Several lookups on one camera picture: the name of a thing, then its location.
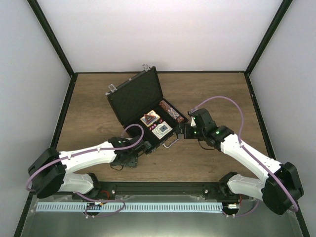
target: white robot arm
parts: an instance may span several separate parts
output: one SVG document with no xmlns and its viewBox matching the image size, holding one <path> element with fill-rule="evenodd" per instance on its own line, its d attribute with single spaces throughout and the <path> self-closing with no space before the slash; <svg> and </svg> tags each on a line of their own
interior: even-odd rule
<svg viewBox="0 0 316 237">
<path fill-rule="evenodd" d="M 294 165 L 282 164 L 260 153 L 225 126 L 218 127 L 206 109 L 189 112 L 191 124 L 179 124 L 175 129 L 179 139 L 198 139 L 216 148 L 253 172 L 258 179 L 235 172 L 219 182 L 223 193 L 243 194 L 262 200 L 276 214 L 282 215 L 303 194 L 302 184 Z"/>
<path fill-rule="evenodd" d="M 69 152 L 57 152 L 49 148 L 30 166 L 30 182 L 38 198 L 49 197 L 56 192 L 79 192 L 94 197 L 99 192 L 99 181 L 93 173 L 74 172 L 102 163 L 137 166 L 140 152 L 146 152 L 150 144 L 141 137 L 133 139 L 113 137 L 97 146 Z"/>
</svg>

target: white backdrop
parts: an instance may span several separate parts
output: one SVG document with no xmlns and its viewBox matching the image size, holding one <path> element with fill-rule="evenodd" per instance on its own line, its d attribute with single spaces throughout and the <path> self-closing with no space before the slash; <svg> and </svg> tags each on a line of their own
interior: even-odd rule
<svg viewBox="0 0 316 237">
<path fill-rule="evenodd" d="M 39 0 L 75 72 L 245 70 L 281 0 Z"/>
<path fill-rule="evenodd" d="M 0 15 L 0 236 L 11 237 L 70 78 L 27 1 L 1 0 Z"/>
<path fill-rule="evenodd" d="M 316 213 L 316 1 L 293 1 L 253 70 L 251 81 L 276 158 L 293 163 L 311 236 Z"/>
</svg>

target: purple cable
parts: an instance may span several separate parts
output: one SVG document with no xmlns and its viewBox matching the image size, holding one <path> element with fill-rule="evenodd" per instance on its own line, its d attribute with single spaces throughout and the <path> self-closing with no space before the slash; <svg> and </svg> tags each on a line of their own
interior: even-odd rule
<svg viewBox="0 0 316 237">
<path fill-rule="evenodd" d="M 120 151 L 120 150 L 126 150 L 126 149 L 129 149 L 129 148 L 135 147 L 138 143 L 140 143 L 140 141 L 141 141 L 141 140 L 143 139 L 143 137 L 144 137 L 144 129 L 143 129 L 143 127 L 142 127 L 141 125 L 134 123 L 134 124 L 131 124 L 131 125 L 127 126 L 126 129 L 124 129 L 122 135 L 123 135 L 123 134 L 125 133 L 125 131 L 127 131 L 130 127 L 134 127 L 134 126 L 139 127 L 140 130 L 142 131 L 142 134 L 141 134 L 140 138 L 137 140 L 137 142 L 135 142 L 134 144 L 129 145 L 129 146 L 127 146 L 127 147 L 116 147 L 116 148 L 113 148 L 113 147 L 104 147 L 104 148 L 101 148 L 100 151 L 112 151 L 112 150 Z M 71 156 L 72 156 L 72 157 L 76 157 L 76 156 L 80 156 L 80 155 L 83 155 L 83 154 L 87 154 L 87 153 L 90 153 L 90 152 L 96 152 L 96 151 L 98 151 L 98 149 L 97 149 L 97 148 L 94 148 L 94 149 L 90 149 L 90 150 L 87 150 L 87 151 L 83 151 L 83 152 L 78 152 L 78 153 L 76 153 L 76 154 L 72 154 Z"/>
<path fill-rule="evenodd" d="M 142 134 L 140 136 L 140 138 L 137 140 L 137 142 L 135 142 L 134 144 L 130 145 L 130 146 L 127 146 L 127 147 L 108 147 L 108 148 L 101 148 L 100 150 L 102 151 L 109 151 L 109 150 L 126 150 L 126 149 L 129 149 L 129 148 L 132 148 L 132 147 L 135 147 L 138 143 L 140 143 L 140 141 L 143 139 L 144 137 L 144 129 L 141 125 L 139 124 L 131 124 L 129 126 L 126 127 L 126 129 L 124 129 L 123 133 L 128 130 L 130 127 L 133 127 L 133 126 L 136 126 L 136 127 L 139 127 L 142 131 Z M 98 149 L 90 149 L 90 150 L 87 150 L 87 151 L 84 151 L 84 152 L 78 152 L 76 154 L 72 154 L 71 157 L 76 157 L 76 156 L 79 156 L 79 155 L 82 155 L 82 154 L 86 154 L 86 153 L 90 153 L 90 152 L 95 152 L 95 151 L 98 151 Z M 53 160 L 52 162 L 50 163 L 47 163 L 46 165 L 42 166 L 41 168 L 39 168 L 37 171 L 34 172 L 34 174 L 32 174 L 29 179 L 26 181 L 26 186 L 25 186 L 25 189 L 29 192 L 34 192 L 35 190 L 33 189 L 30 189 L 29 188 L 29 185 L 31 183 L 31 181 L 34 179 L 35 176 L 37 176 L 39 173 L 41 173 L 43 170 L 45 170 L 46 168 L 50 167 L 51 165 L 53 164 L 56 164 L 62 160 L 65 160 L 65 159 L 68 159 L 68 157 L 63 157 L 63 158 L 59 158 L 59 159 L 56 159 L 56 160 Z"/>
<path fill-rule="evenodd" d="M 113 216 L 113 215 L 115 215 L 115 214 L 118 214 L 120 211 L 122 211 L 122 210 L 125 208 L 125 206 L 126 206 L 125 201 L 123 201 L 123 200 L 96 200 L 96 199 L 88 198 L 88 197 L 86 197 L 85 195 L 82 195 L 81 193 L 78 193 L 78 192 L 76 192 L 76 194 L 77 194 L 78 196 L 80 196 L 80 197 L 86 199 L 87 201 L 92 201 L 92 202 L 102 202 L 102 203 L 121 202 L 121 203 L 123 203 L 123 206 L 122 206 L 120 209 L 118 209 L 118 210 L 116 210 L 116 211 L 114 211 L 114 212 L 111 212 L 111 213 L 109 213 L 109 214 L 97 215 L 97 216 L 95 216 L 96 218 L 107 217 L 107 216 Z M 87 211 L 88 211 L 90 208 L 95 207 L 95 206 L 99 207 L 98 205 L 91 205 L 91 206 L 87 207 L 86 210 L 84 211 L 85 215 L 87 216 L 87 215 L 88 215 Z"/>
<path fill-rule="evenodd" d="M 204 100 L 202 103 L 200 103 L 199 105 L 197 105 L 196 107 L 194 107 L 194 109 L 191 110 L 191 112 L 195 111 L 198 109 L 198 107 L 200 107 L 201 105 L 203 105 L 204 103 L 206 103 L 207 101 L 209 100 L 212 100 L 212 99 L 216 99 L 216 98 L 223 98 L 223 99 L 226 99 L 226 100 L 229 100 L 230 102 L 232 102 L 236 107 L 237 109 L 239 110 L 240 112 L 240 116 L 241 116 L 241 125 L 240 125 L 240 129 L 239 129 L 239 132 L 238 132 L 238 141 L 239 141 L 239 144 L 240 146 L 242 147 L 242 149 L 248 154 L 250 155 L 259 165 L 261 165 L 270 175 L 271 177 L 277 182 L 277 184 L 279 184 L 279 186 L 281 187 L 281 189 L 284 191 L 284 193 L 286 194 L 286 196 L 290 199 L 291 203 L 293 204 L 294 206 L 294 209 L 290 209 L 294 212 L 297 212 L 298 211 L 298 206 L 294 200 L 294 198 L 292 197 L 292 195 L 290 194 L 290 192 L 286 189 L 286 187 L 283 185 L 283 183 L 261 162 L 259 161 L 246 147 L 244 147 L 244 145 L 242 144 L 242 140 L 241 140 L 241 131 L 242 131 L 242 128 L 243 128 L 243 124 L 244 124 L 244 118 L 243 118 L 243 113 L 241 111 L 241 108 L 239 107 L 239 105 L 234 101 L 232 100 L 231 98 L 228 98 L 226 96 L 213 96 L 213 97 L 210 97 L 206 100 Z"/>
<path fill-rule="evenodd" d="M 41 173 L 44 169 L 50 167 L 51 165 L 53 164 L 56 164 L 62 160 L 65 160 L 65 159 L 68 159 L 68 157 L 62 157 L 62 158 L 59 158 L 59 159 L 56 159 L 56 160 L 53 160 L 52 162 L 50 163 L 47 163 L 46 165 L 43 165 L 41 168 L 39 168 L 37 171 L 34 172 L 34 174 L 32 174 L 29 179 L 26 181 L 26 186 L 25 186 L 25 189 L 29 192 L 34 192 L 35 190 L 34 189 L 30 189 L 29 188 L 29 185 L 31 183 L 31 181 L 34 179 L 35 176 L 37 176 L 39 173 Z"/>
<path fill-rule="evenodd" d="M 257 200 L 257 203 L 255 204 L 255 206 L 248 212 L 244 213 L 244 214 L 241 214 L 241 215 L 237 215 L 235 217 L 243 217 L 243 216 L 247 216 L 249 215 L 250 213 L 254 212 L 254 210 L 257 208 L 257 206 L 259 205 L 259 200 Z"/>
</svg>

